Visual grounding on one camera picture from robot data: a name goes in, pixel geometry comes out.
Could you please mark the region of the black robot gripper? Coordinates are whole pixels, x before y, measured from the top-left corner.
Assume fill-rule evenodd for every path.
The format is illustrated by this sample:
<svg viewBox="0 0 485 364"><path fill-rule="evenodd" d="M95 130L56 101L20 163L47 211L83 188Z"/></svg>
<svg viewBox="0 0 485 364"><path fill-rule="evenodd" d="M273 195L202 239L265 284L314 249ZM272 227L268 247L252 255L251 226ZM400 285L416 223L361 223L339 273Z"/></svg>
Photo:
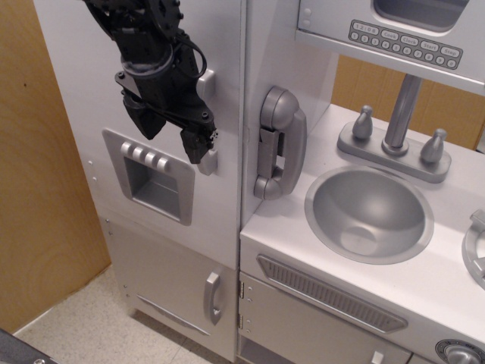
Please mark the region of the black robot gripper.
<svg viewBox="0 0 485 364"><path fill-rule="evenodd" d="M153 140L168 121L185 129L180 132L183 148L192 164L200 164L218 137L214 115L196 91L207 68L202 57L202 69L198 69L194 53L201 53L200 48L188 36L175 36L170 42L158 36L115 36L114 40L125 79L132 80L123 95L132 122L147 140Z"/></svg>

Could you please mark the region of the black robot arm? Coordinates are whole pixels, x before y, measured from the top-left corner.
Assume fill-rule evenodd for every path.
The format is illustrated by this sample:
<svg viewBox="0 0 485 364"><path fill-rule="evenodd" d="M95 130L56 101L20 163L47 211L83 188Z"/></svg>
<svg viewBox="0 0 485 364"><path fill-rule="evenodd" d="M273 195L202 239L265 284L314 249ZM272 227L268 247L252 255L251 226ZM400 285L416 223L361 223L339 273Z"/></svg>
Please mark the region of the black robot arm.
<svg viewBox="0 0 485 364"><path fill-rule="evenodd" d="M170 122L178 126L189 160L198 164L214 146L214 115L197 93L207 61L179 24L178 1L87 1L86 7L119 51L128 115L148 140Z"/></svg>

